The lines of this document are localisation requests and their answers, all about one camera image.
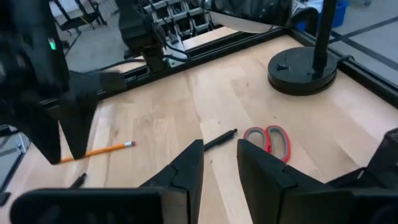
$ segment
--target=wooden table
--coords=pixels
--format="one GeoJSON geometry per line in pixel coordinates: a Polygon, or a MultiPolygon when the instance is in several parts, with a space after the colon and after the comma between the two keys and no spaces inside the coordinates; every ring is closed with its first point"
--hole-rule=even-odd
{"type": "MultiPolygon", "coordinates": [[[[222,28],[184,42],[187,48],[234,32],[222,28]]],[[[313,96],[288,96],[267,80],[268,61],[300,46],[279,37],[180,74],[108,98],[93,120],[89,149],[135,140],[137,146],[51,166],[32,146],[0,209],[21,193],[42,187],[68,187],[82,172],[84,187],[137,187],[160,171],[194,139],[212,140],[237,128],[282,126],[292,141],[289,165],[328,181],[366,166],[383,134],[398,126],[398,111],[338,72],[331,88],[313,96]]],[[[129,70],[134,65],[125,65],[129,70]]],[[[200,223],[250,223],[236,161],[236,141],[205,154],[200,223]]],[[[62,140],[63,155],[68,146],[62,140]]]]}

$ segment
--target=black lamp base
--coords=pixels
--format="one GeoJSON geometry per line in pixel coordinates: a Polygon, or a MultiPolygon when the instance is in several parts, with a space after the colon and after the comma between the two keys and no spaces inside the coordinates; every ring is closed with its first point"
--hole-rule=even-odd
{"type": "Polygon", "coordinates": [[[328,54],[323,71],[312,68],[313,47],[296,47],[271,58],[268,80],[276,90],[288,95],[311,95],[328,88],[336,77],[337,60],[328,54]]]}

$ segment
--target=lamp pole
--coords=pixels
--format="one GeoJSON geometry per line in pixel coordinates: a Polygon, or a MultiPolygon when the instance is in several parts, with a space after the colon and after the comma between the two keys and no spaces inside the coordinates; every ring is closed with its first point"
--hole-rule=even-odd
{"type": "Polygon", "coordinates": [[[323,1],[322,16],[312,62],[312,68],[316,72],[321,72],[326,67],[328,60],[327,48],[333,19],[335,18],[336,6],[337,0],[323,1]]]}

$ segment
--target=black pen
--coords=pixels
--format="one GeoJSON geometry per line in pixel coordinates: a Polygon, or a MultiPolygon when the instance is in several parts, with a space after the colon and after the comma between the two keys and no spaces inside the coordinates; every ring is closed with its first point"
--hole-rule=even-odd
{"type": "Polygon", "coordinates": [[[204,146],[205,152],[215,146],[219,146],[220,144],[223,144],[226,141],[231,140],[232,138],[234,138],[234,134],[236,132],[238,132],[238,130],[236,128],[234,130],[227,131],[225,134],[221,135],[220,137],[205,144],[205,146],[204,146]]]}
{"type": "Polygon", "coordinates": [[[82,174],[81,176],[79,176],[79,177],[74,181],[74,183],[70,186],[70,188],[76,189],[76,188],[81,187],[81,186],[85,183],[86,177],[87,177],[87,174],[86,174],[86,173],[84,173],[84,174],[82,174]]]}

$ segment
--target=red scissors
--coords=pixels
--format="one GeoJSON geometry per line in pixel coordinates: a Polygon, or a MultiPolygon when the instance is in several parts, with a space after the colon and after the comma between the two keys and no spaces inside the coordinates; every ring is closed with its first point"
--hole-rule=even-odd
{"type": "Polygon", "coordinates": [[[285,130],[283,128],[281,128],[278,125],[271,125],[268,126],[265,130],[260,128],[260,127],[252,127],[247,129],[244,134],[243,134],[243,139],[249,140],[249,136],[253,133],[258,133],[262,136],[263,139],[263,144],[262,144],[262,148],[270,153],[273,154],[275,152],[274,150],[274,145],[272,143],[272,138],[271,138],[271,133],[272,132],[276,132],[279,133],[284,142],[285,142],[285,151],[284,151],[284,156],[280,159],[284,162],[287,162],[290,159],[290,139],[288,137],[288,135],[286,134],[285,130]]]}

